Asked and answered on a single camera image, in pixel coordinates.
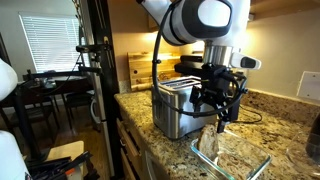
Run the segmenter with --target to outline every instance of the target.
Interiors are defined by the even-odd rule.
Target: drawer
[[[121,144],[127,151],[128,158],[132,163],[135,171],[138,173],[138,175],[140,175],[142,171],[141,154],[138,151],[134,140],[129,135],[129,132],[127,132],[126,128],[119,119],[117,119],[117,126]]]
[[[135,180],[136,177],[133,174],[129,161],[127,159],[126,154],[124,153],[123,149],[121,148],[121,159],[122,159],[122,166],[124,171],[125,179],[128,180]]]

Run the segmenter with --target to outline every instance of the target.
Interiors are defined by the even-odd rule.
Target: black chair
[[[41,92],[41,88],[32,88],[32,90],[24,90],[22,93],[22,102],[25,105],[25,110],[28,116],[28,120],[31,124],[45,121],[48,127],[48,131],[50,133],[51,139],[54,142],[55,136],[52,132],[52,127],[49,122],[49,118],[51,114],[54,117],[57,128],[60,128],[54,106],[52,101],[48,101],[47,97],[39,96],[36,92]],[[19,118],[16,112],[14,112],[9,119],[7,115],[4,113],[4,107],[13,107],[13,101],[10,97],[6,98],[4,101],[0,103],[0,114],[2,119],[4,120],[9,132],[15,135],[13,128],[19,126]]]
[[[55,82],[57,93],[61,94],[65,106],[70,129],[72,129],[72,108],[88,106],[90,109],[93,94],[88,93],[88,91],[93,90],[93,86],[87,78],[56,80]]]

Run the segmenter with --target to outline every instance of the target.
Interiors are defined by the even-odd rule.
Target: stainless steel toaster
[[[162,97],[176,108],[193,112],[193,105],[189,102],[189,96],[193,86],[201,86],[200,78],[194,76],[181,77],[179,79],[160,82],[159,90]],[[203,104],[201,112],[210,111],[213,108]],[[170,139],[179,139],[184,135],[202,128],[207,123],[214,123],[217,116],[193,118],[180,114],[166,106],[155,94],[152,86],[152,115],[154,124],[160,128]]]

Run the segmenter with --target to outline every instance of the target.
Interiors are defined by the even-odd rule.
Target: window blinds
[[[20,13],[20,19],[38,73],[48,70],[71,71],[74,68],[79,57],[75,50],[79,39],[76,18]]]

